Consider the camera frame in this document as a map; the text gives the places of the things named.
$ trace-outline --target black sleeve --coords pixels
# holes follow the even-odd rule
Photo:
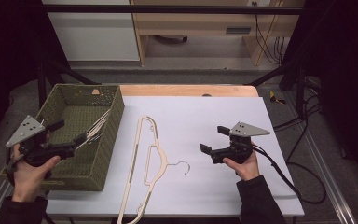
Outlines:
[[[242,180],[237,188],[242,200],[241,223],[286,224],[264,176]]]
[[[42,197],[37,197],[33,203],[16,203],[6,197],[0,208],[0,224],[41,223],[47,206],[48,200]]]

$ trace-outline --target hand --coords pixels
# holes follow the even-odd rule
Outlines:
[[[243,164],[238,164],[229,158],[223,158],[223,162],[230,168],[234,169],[242,180],[250,180],[260,176],[258,171],[257,156],[255,151]]]
[[[14,158],[20,156],[20,145],[14,146]],[[33,167],[25,161],[17,162],[17,170],[14,172],[14,193],[11,201],[13,202],[34,202],[40,191],[45,174],[50,171],[60,161],[59,156],[55,156],[46,161],[39,167]]]

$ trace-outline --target floor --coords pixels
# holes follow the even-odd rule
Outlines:
[[[277,65],[263,60],[260,66],[252,66],[246,47],[240,37],[192,37],[187,42],[177,39],[154,37],[150,39],[145,66],[137,62],[71,62],[73,68],[92,80],[102,83],[172,83],[172,84],[244,84],[262,77]],[[293,111],[293,91],[280,91],[277,84],[280,77],[272,78],[259,86],[258,92],[265,100],[271,122],[274,126],[296,117]],[[277,100],[271,101],[274,91]],[[306,97],[314,92],[306,90]],[[11,94],[12,106],[0,124],[0,164],[4,164],[4,143],[18,127],[23,118],[37,113],[37,86],[30,82],[14,90]],[[310,100],[311,106],[319,108],[316,99]],[[283,156],[286,158],[305,128],[305,122],[277,131]],[[349,219],[344,220],[337,214],[337,198],[329,193],[324,202],[304,203],[305,216],[296,223],[358,223],[358,165],[356,161],[344,160],[340,153],[340,144],[331,131],[323,113],[314,113],[309,117],[307,134],[299,142],[291,161],[302,164],[317,176],[323,177],[320,164],[315,160],[313,147],[325,161],[328,171],[337,184],[338,195],[349,208]],[[295,185],[304,198],[318,201],[323,197],[323,189],[317,179],[297,166],[289,165]],[[233,223],[233,219],[176,219],[164,220],[144,218],[140,223]],[[75,223],[110,223],[110,220],[81,220]]]

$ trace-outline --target woven basket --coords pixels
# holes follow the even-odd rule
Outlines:
[[[61,161],[42,190],[103,190],[113,146],[124,111],[119,86],[57,84],[43,104],[36,120],[48,126],[64,119],[65,125],[52,133],[53,144],[73,141],[110,109],[101,137],[85,144],[73,158]]]

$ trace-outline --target white tabletop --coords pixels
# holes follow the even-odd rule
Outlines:
[[[158,127],[158,138],[169,165],[154,187],[144,217],[231,217],[238,216],[241,199],[236,189],[240,179],[225,164],[213,164],[200,152],[200,143],[213,149],[228,147],[228,136],[217,126],[231,129],[238,121],[268,130],[270,135],[254,136],[252,141],[264,148],[292,181],[284,163],[269,114],[260,97],[169,97],[124,96],[125,109],[117,134],[104,190],[52,191],[48,196],[48,214],[79,217],[116,217],[123,199],[131,166],[138,118],[151,117]],[[141,138],[151,139],[144,125]],[[145,199],[144,172],[147,147],[138,155],[127,202],[126,214],[136,214]],[[297,196],[282,181],[270,162],[257,154],[260,173],[265,176],[272,195],[285,216],[303,216]],[[159,168],[159,155],[152,151],[149,178]]]

